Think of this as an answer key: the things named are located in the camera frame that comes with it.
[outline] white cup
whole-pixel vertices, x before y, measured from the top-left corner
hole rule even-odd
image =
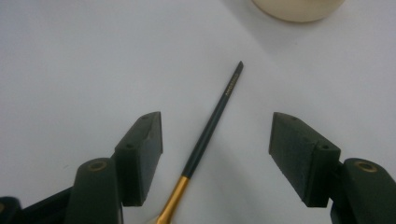
[[[344,0],[252,0],[262,11],[284,21],[317,21],[327,17]]]

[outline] black paintbrush handle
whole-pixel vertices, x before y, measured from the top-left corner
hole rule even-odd
[[[233,87],[235,86],[236,81],[241,75],[243,68],[244,65],[242,62],[240,62],[236,67],[235,72],[233,73],[233,76],[231,77],[231,80],[227,85],[227,88],[225,89],[224,93],[221,95],[221,98],[218,104],[216,105],[216,108],[213,111],[212,116],[207,122],[204,131],[202,132],[198,142],[196,143],[194,150],[192,151],[189,160],[187,161],[186,166],[184,167],[183,173],[181,175],[186,176],[188,179],[192,177],[195,168],[198,166],[199,161],[204,155],[210,137],[212,136],[213,132],[216,129],[216,125],[218,124],[221,114],[225,106],[227,105],[228,99],[230,99],[231,93],[233,92]]]

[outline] gold ferrule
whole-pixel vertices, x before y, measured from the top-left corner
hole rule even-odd
[[[177,209],[177,205],[183,196],[183,193],[189,184],[189,179],[186,176],[181,176],[180,179],[177,181],[175,188],[168,199],[163,211],[158,216],[156,224],[170,224],[172,221],[172,216]]]

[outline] white table surface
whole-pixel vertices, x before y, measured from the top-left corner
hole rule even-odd
[[[396,2],[346,0],[329,18],[278,21],[248,0],[1,1],[0,195],[23,207],[72,186],[142,115],[161,111],[162,209],[239,61],[245,69],[175,221],[331,223],[306,208],[268,144],[273,112],[308,123],[396,176]]]

